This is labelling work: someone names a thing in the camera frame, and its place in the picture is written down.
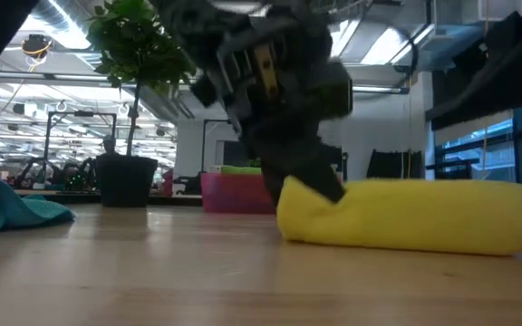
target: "ceiling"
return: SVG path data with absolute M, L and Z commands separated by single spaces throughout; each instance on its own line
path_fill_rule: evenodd
M 85 13 L 84 17 L 81 17 L 82 20 L 90 16 L 96 5 L 103 4 L 103 0 L 54 1 L 58 4 L 66 3 L 77 6 L 79 13 Z M 328 0 L 322 5 L 330 7 L 338 5 L 342 8 L 351 1 Z M 360 20 L 358 16 L 332 26 L 332 55 L 339 56 L 347 64 L 390 62 L 398 53 L 403 52 L 405 36 L 410 37 L 419 33 L 426 23 L 426 4 L 427 0 L 407 0 L 401 6 L 373 5 L 369 8 L 366 19 Z M 224 1 L 220 5 L 227 10 L 248 11 L 251 6 L 257 4 Z M 394 29 L 403 30 L 407 35 L 397 34 Z M 63 46 L 79 45 L 78 40 L 74 39 L 79 37 L 78 35 L 68 35 L 66 38 L 65 35 L 55 34 L 50 31 L 49 26 L 38 24 L 32 18 L 26 21 L 22 30 L 10 42 L 7 50 L 1 54 L 0 71 L 27 72 L 34 65 L 34 60 L 27 58 L 18 49 L 19 44 L 29 34 L 46 34 L 56 37 L 55 44 L 57 44 L 41 64 L 34 66 L 34 72 L 94 74 L 93 63 L 97 61 L 97 53 L 90 53 L 82 49 L 68 49 Z M 406 61 L 409 60 L 409 57 L 404 55 L 402 59 Z M 135 149 L 138 154 L 157 158 L 161 164 L 172 166 L 176 157 L 174 125 L 179 120 L 225 119 L 227 117 L 220 105 L 205 109 L 189 91 L 183 91 L 181 94 L 184 110 L 179 109 L 178 106 L 171 106 L 167 99 L 143 92 L 138 120 L 140 131 L 135 136 L 135 144 L 139 144 Z M 123 152 L 125 150 L 124 139 L 129 130 L 126 106 L 131 105 L 132 102 L 133 96 L 130 91 L 120 92 L 105 86 L 84 87 L 78 86 L 77 82 L 58 85 L 52 81 L 22 85 L 17 80 L 0 80 L 0 160 L 12 157 L 41 156 L 44 148 L 47 112 L 58 108 L 65 110 L 64 112 L 88 110 L 95 113 L 116 114 L 117 132 L 115 136 L 118 139 L 119 151 Z M 12 108 L 15 104 L 24 104 L 26 114 L 14 113 Z M 10 130 L 9 125 L 13 125 L 14 131 Z M 156 135 L 157 126 L 166 130 L 165 136 Z M 105 117 L 97 115 L 91 118 L 66 116 L 51 131 L 52 158 L 58 161 L 65 161 L 68 158 L 84 160 L 89 156 L 98 155 L 102 153 L 100 145 L 102 137 L 110 133 L 110 122 Z

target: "red object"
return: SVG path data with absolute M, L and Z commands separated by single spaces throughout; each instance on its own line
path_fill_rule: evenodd
M 276 213 L 261 175 L 203 173 L 200 186 L 207 213 Z
M 162 195 L 171 197 L 172 196 L 172 168 L 162 174 Z

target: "green leaves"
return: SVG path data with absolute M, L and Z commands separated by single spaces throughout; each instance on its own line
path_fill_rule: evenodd
M 168 35 L 144 0 L 112 0 L 94 8 L 87 39 L 102 53 L 95 71 L 108 76 L 112 87 L 141 80 L 155 92 L 169 94 L 189 83 L 196 67 Z

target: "robotic arm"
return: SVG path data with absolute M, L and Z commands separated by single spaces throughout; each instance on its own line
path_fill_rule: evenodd
M 329 62 L 327 16 L 303 1 L 274 5 L 252 22 L 207 0 L 150 0 L 169 33 L 204 75 L 192 87 L 210 106 L 220 102 L 278 201 L 295 176 L 336 202 L 343 188 L 323 155 L 319 122 L 352 110 L 352 80 Z

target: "black plant pot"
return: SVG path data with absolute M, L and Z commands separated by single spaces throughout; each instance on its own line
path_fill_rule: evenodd
M 101 204 L 108 207 L 145 207 L 158 161 L 123 155 L 101 155 L 96 168 Z

